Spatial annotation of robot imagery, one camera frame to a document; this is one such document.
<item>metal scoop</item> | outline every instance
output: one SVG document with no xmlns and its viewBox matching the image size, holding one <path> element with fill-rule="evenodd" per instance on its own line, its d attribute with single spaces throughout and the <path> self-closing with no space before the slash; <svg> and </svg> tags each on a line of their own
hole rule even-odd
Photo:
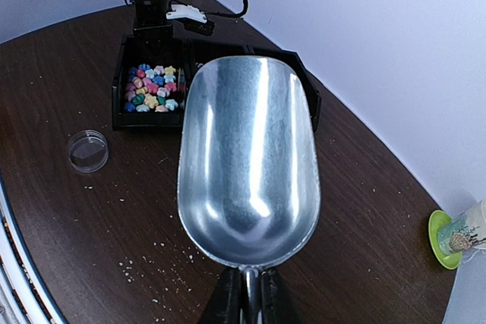
<svg viewBox="0 0 486 324">
<path fill-rule="evenodd" d="M 247 324 L 260 312 L 259 273 L 307 243 L 319 209 L 314 135 L 294 71 L 257 56 L 205 64 L 185 110 L 178 211 L 209 258 L 241 270 Z"/>
</svg>

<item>lime green dish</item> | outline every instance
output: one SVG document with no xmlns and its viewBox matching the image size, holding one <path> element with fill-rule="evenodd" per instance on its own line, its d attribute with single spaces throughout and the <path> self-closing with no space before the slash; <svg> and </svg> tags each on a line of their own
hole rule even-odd
<svg viewBox="0 0 486 324">
<path fill-rule="evenodd" d="M 451 254 L 446 256 L 440 250 L 439 244 L 437 242 L 437 232 L 446 224 L 450 223 L 450 216 L 448 216 L 442 210 L 436 210 L 431 214 L 428 219 L 428 239 L 431 242 L 432 250 L 434 251 L 435 257 L 440 262 L 442 266 L 446 269 L 456 269 L 461 263 L 462 252 Z"/>
</svg>

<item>cup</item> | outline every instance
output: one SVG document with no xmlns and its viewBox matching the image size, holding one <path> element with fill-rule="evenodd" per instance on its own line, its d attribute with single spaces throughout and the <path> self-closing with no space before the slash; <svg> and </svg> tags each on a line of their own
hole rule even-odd
<svg viewBox="0 0 486 324">
<path fill-rule="evenodd" d="M 437 232 L 440 250 L 446 256 L 469 248 L 486 249 L 486 200 L 475 204 Z"/>
</svg>

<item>clear plastic lid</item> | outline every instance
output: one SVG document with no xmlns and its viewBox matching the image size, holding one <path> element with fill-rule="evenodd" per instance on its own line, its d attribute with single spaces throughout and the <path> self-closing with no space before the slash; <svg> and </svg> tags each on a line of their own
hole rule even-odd
<svg viewBox="0 0 486 324">
<path fill-rule="evenodd" d="M 68 142 L 68 158 L 79 172 L 98 171 L 108 160 L 108 143 L 100 132 L 77 132 Z"/>
</svg>

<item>wood grain surface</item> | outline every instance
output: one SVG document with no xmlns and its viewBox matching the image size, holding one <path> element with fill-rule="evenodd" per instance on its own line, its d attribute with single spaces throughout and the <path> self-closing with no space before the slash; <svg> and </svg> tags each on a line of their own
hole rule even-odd
<svg viewBox="0 0 486 324">
<path fill-rule="evenodd" d="M 221 9 L 214 0 L 188 0 Z M 115 8 L 0 45 L 0 172 L 33 261 L 72 323 L 193 323 L 223 267 L 177 215 L 180 135 L 111 130 L 111 82 L 134 12 Z M 275 47 L 242 20 L 213 39 Z M 177 26 L 175 33 L 184 32 Z M 189 33 L 188 36 L 203 38 Z M 440 323 L 454 272 L 428 245 L 437 208 L 394 155 L 329 91 L 315 134 L 320 220 L 279 268 L 304 322 Z M 83 129 L 109 141 L 91 175 L 69 165 Z"/>
</svg>

